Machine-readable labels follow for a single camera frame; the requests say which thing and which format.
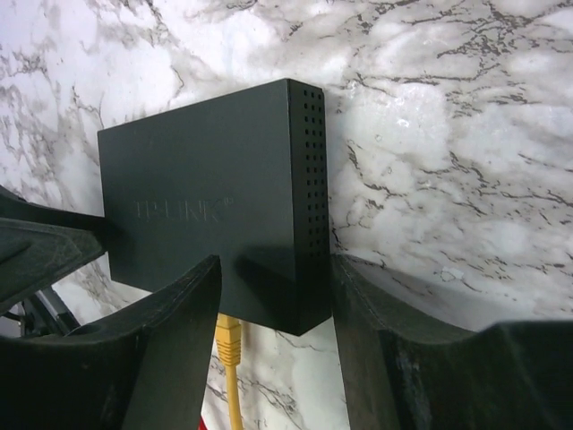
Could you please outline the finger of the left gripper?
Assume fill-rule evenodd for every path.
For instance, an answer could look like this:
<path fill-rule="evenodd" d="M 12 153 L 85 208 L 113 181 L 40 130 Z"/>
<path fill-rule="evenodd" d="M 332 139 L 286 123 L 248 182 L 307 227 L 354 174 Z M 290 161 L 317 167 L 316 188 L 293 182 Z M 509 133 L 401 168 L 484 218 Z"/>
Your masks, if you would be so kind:
<path fill-rule="evenodd" d="M 107 250 L 102 217 L 62 211 L 1 189 L 1 312 L 47 288 Z"/>

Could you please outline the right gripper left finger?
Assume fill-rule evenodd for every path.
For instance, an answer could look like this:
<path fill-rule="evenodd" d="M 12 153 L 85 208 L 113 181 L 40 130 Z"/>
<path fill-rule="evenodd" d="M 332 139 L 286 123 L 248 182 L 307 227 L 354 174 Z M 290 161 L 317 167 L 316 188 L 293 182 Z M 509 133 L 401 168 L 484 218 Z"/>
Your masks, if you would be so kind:
<path fill-rule="evenodd" d="M 2 428 L 196 428 L 221 284 L 212 255 L 65 336 L 2 339 Z"/>

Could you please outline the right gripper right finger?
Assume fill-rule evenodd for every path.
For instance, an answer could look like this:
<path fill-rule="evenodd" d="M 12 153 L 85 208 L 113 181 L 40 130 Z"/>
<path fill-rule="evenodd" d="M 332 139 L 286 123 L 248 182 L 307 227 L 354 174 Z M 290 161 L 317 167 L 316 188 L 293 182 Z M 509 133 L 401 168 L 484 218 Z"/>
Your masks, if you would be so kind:
<path fill-rule="evenodd" d="M 572 324 L 467 331 L 372 284 L 345 255 L 330 285 L 354 429 L 569 429 Z"/>

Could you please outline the black TP-Link network switch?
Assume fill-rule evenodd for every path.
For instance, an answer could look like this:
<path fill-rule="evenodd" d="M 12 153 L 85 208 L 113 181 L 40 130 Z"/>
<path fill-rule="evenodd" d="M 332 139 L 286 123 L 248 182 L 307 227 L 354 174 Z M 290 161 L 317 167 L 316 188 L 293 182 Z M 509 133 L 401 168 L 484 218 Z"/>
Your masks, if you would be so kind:
<path fill-rule="evenodd" d="M 329 319 L 325 101 L 282 79 L 100 131 L 111 278 L 154 292 L 214 254 L 222 314 L 297 336 Z"/>

